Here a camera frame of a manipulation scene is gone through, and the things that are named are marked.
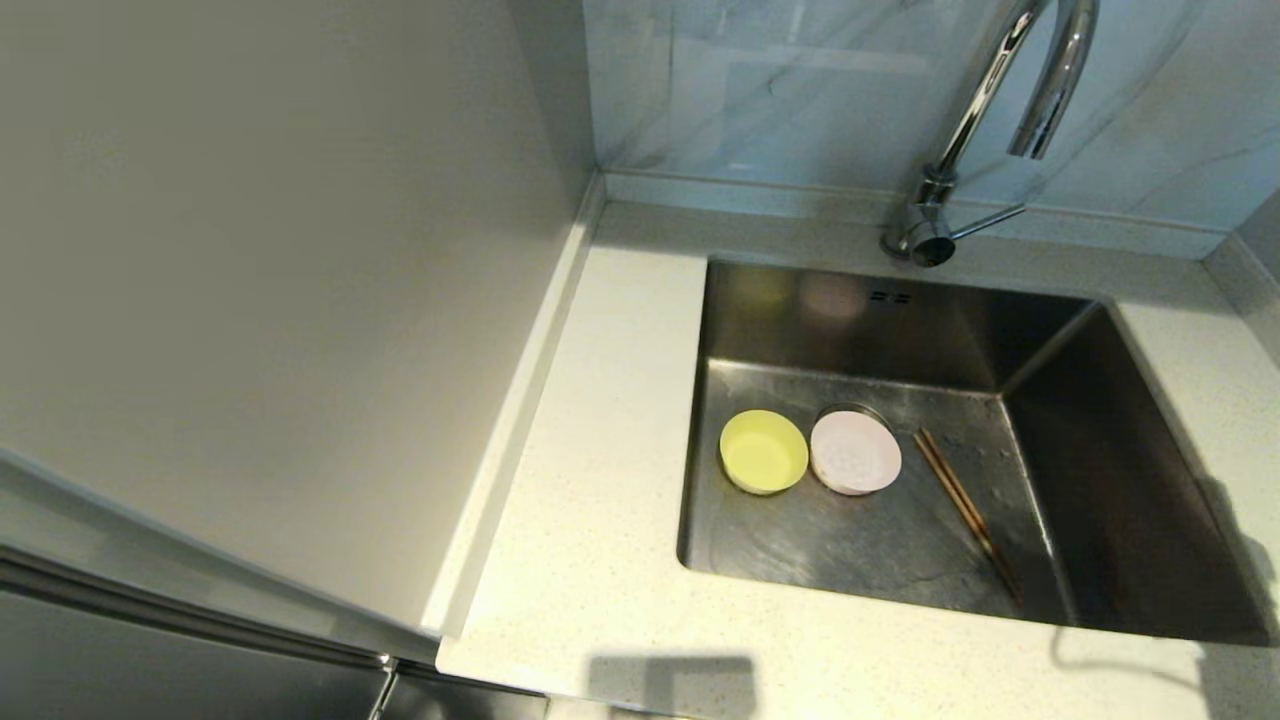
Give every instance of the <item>faucet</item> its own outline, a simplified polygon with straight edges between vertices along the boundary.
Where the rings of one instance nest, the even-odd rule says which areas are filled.
[[[973,96],[947,140],[942,154],[924,165],[923,178],[881,236],[881,249],[893,258],[911,260],[916,265],[933,268],[946,263],[956,251],[961,237],[1007,220],[1027,209],[1014,205],[991,217],[952,231],[947,224],[945,205],[955,190],[960,176],[956,165],[964,155],[969,140],[978,129],[991,100],[1005,79],[1009,65],[1023,46],[1032,26],[1041,18],[1051,0],[1019,0],[1005,20],[1000,38],[992,50],[987,69],[973,90]],[[1098,0],[1057,0],[1057,27],[1050,44],[1039,82],[1032,94],[1023,122],[1009,146],[1010,155],[1030,156],[1039,160],[1062,120],[1062,113],[1084,69],[1089,54],[1093,29],[1097,26]]]

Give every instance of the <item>wall tile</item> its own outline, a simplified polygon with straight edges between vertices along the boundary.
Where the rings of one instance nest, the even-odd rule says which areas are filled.
[[[602,165],[904,191],[1007,3],[584,6]],[[959,199],[1229,231],[1280,184],[1280,3],[1103,0],[1048,155],[1010,158],[1051,26],[1039,23],[1010,70],[961,163]]]

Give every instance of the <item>yellow bowl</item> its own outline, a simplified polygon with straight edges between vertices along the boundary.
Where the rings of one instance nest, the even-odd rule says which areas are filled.
[[[748,410],[724,423],[721,461],[735,486],[753,495],[771,495],[800,482],[809,465],[809,445],[782,415]]]

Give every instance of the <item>refrigerator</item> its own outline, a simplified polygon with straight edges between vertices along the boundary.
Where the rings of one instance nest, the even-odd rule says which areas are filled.
[[[541,720],[547,707],[0,548],[0,720]]]

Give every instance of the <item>white quartz countertop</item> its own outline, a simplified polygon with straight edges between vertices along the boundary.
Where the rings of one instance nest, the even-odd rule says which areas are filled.
[[[1280,370],[1198,263],[611,204],[440,670],[698,717],[1280,717],[1280,652],[695,573],[676,557],[707,256],[1106,299],[1277,594]]]

